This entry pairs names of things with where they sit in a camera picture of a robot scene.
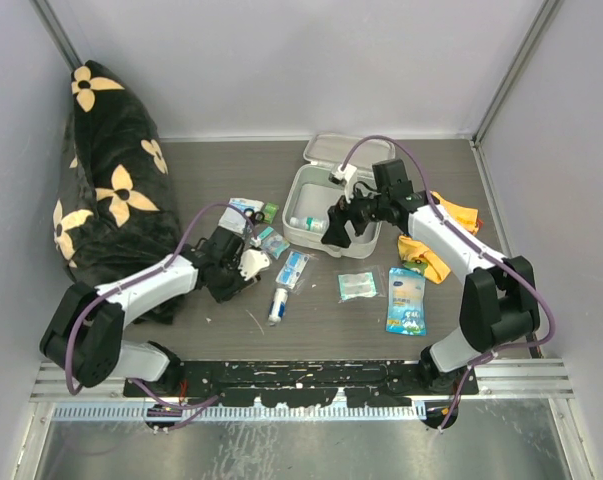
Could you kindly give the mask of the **white bottle green label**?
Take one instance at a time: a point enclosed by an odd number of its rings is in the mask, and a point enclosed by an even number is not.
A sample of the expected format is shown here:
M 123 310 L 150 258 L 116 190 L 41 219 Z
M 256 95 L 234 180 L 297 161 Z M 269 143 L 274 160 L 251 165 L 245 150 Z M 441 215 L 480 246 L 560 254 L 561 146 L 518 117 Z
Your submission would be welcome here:
M 313 233 L 323 233 L 328 227 L 328 222 L 326 220 L 310 216 L 291 217 L 289 224 L 294 228 Z

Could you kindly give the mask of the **grey medicine kit case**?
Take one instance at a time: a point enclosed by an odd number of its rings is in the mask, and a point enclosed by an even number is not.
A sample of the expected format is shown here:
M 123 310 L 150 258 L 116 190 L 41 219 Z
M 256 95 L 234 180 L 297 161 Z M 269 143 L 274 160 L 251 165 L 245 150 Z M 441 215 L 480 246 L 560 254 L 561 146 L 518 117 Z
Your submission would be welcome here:
M 329 181 L 329 175 L 358 141 L 354 136 L 320 133 L 306 145 L 303 158 L 307 164 L 297 171 L 282 213 L 284 236 L 291 244 L 320 250 L 336 258 L 365 259 L 374 252 L 381 231 L 378 223 L 369 224 L 360 236 L 347 224 L 346 232 L 351 239 L 347 248 L 321 242 L 328 222 L 327 211 L 344 193 L 341 186 Z M 323 229 L 304 226 L 302 222 L 309 218 Z

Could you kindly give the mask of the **white gauze packet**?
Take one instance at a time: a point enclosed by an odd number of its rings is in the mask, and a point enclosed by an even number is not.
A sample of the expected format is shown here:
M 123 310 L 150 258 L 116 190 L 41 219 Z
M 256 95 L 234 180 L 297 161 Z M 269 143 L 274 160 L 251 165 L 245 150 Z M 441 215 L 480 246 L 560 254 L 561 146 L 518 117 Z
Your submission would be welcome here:
M 227 207 L 219 219 L 218 225 L 233 233 L 241 235 L 246 227 L 246 220 L 240 214 L 246 209 L 251 209 L 254 212 L 261 211 L 264 202 L 260 200 L 252 200 L 240 197 L 234 197 L 229 200 L 229 204 L 234 208 Z

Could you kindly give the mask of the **medical tape roll packet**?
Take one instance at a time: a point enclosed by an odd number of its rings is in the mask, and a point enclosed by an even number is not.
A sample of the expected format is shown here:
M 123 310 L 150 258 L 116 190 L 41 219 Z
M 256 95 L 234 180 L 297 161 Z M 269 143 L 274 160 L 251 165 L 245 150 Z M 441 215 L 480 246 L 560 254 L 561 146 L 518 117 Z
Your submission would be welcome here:
M 267 227 L 258 234 L 260 248 L 270 257 L 278 260 L 290 247 L 288 240 L 279 234 L 274 228 Z

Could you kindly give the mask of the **alcohol pads plastic bag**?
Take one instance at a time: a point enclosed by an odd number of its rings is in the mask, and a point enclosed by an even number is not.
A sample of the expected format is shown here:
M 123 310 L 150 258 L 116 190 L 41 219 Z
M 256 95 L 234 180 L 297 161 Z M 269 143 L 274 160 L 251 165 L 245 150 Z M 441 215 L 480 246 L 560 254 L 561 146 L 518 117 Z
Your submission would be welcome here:
M 310 277 L 318 259 L 315 255 L 300 251 L 290 251 L 281 270 L 276 276 L 277 288 L 283 288 L 289 293 L 298 294 L 309 284 Z

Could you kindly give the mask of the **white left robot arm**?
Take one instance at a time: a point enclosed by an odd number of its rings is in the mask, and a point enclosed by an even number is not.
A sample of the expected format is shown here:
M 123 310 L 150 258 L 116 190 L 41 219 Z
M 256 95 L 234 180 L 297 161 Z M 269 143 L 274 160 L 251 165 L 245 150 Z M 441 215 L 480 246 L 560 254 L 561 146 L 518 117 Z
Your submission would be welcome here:
M 69 287 L 40 340 L 40 352 L 65 371 L 71 393 L 119 376 L 139 380 L 159 396 L 172 395 L 185 376 L 181 359 L 156 342 L 124 340 L 124 330 L 195 290 L 206 289 L 216 302 L 226 302 L 257 283 L 270 265 L 267 253 L 218 227 L 210 238 L 183 245 L 122 280 Z

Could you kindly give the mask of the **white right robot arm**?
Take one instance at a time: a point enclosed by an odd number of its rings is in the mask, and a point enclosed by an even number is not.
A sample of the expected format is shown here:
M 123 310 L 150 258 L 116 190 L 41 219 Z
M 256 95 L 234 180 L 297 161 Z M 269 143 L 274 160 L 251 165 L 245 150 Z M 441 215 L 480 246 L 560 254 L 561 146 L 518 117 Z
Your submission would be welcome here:
M 538 329 L 533 268 L 524 257 L 507 258 L 468 233 L 430 192 L 415 191 L 401 160 L 376 163 L 372 172 L 375 185 L 366 193 L 354 166 L 331 171 L 330 181 L 344 193 L 328 210 L 321 241 L 347 248 L 348 226 L 360 236 L 370 223 L 387 222 L 430 247 L 457 276 L 463 285 L 459 325 L 425 348 L 417 364 L 421 386 L 440 394 L 460 368 Z

